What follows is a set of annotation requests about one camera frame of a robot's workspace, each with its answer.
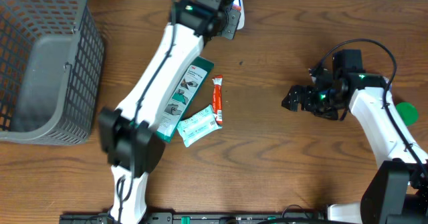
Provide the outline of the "green lid white jar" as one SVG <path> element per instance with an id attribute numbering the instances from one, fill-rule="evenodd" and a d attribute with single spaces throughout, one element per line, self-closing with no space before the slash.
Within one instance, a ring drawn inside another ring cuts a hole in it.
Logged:
<path id="1" fill-rule="evenodd" d="M 395 106 L 397 109 L 397 112 L 399 113 L 399 116 L 402 118 L 403 122 L 406 126 L 411 126 L 419 119 L 419 113 L 409 102 L 401 102 Z"/>

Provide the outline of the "red stick sachet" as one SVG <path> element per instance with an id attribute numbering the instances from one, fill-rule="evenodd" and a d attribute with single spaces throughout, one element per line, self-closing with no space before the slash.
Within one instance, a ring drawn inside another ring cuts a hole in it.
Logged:
<path id="1" fill-rule="evenodd" d="M 223 124 L 223 116 L 222 116 L 222 98 L 221 98 L 221 88 L 222 88 L 222 81 L 223 76 L 218 75 L 213 77 L 213 84 L 214 84 L 214 90 L 213 90 L 213 112 L 215 115 L 216 122 L 219 125 Z"/>

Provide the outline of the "green white 3M box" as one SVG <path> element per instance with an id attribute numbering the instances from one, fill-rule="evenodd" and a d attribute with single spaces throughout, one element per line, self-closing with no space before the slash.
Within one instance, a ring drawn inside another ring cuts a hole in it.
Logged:
<path id="1" fill-rule="evenodd" d="M 185 70 L 162 112 L 156 133 L 163 141 L 169 143 L 172 140 L 178 123 L 213 67 L 214 63 L 197 57 Z"/>

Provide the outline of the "teal white wipes packet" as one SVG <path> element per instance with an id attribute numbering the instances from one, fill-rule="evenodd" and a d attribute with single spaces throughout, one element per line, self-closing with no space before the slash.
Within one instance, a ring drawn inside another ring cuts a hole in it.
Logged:
<path id="1" fill-rule="evenodd" d="M 212 105 L 208 105 L 190 118 L 180 121 L 177 125 L 177 130 L 186 147 L 190 147 L 202 137 L 219 129 L 222 127 L 215 119 Z"/>

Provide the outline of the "orange white small packet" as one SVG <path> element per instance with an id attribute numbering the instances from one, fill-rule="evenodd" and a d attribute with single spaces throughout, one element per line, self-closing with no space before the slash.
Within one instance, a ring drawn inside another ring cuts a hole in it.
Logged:
<path id="1" fill-rule="evenodd" d="M 241 6 L 240 6 L 240 4 L 233 4 L 233 5 L 232 5 L 232 8 L 233 8 L 234 10 L 236 10 L 236 11 L 241 11 Z"/>

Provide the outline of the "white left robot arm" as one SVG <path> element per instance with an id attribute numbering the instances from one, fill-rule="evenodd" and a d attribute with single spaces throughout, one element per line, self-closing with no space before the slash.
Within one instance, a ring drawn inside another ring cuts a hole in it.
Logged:
<path id="1" fill-rule="evenodd" d="M 208 41 L 233 39 L 241 17 L 235 0 L 172 0 L 169 22 L 143 75 L 119 105 L 98 116 L 100 146 L 114 177 L 112 223 L 140 223 L 146 213 L 149 174 L 165 141 L 156 133 L 163 111 Z"/>

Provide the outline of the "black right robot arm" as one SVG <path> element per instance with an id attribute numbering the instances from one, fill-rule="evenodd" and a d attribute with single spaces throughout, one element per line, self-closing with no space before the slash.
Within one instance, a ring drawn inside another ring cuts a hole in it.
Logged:
<path id="1" fill-rule="evenodd" d="M 357 203 L 333 204 L 335 223 L 426 223 L 427 153 L 415 142 L 395 108 L 390 83 L 363 70 L 322 72 L 313 86 L 294 85 L 282 107 L 329 120 L 349 111 L 361 125 L 378 171 Z"/>

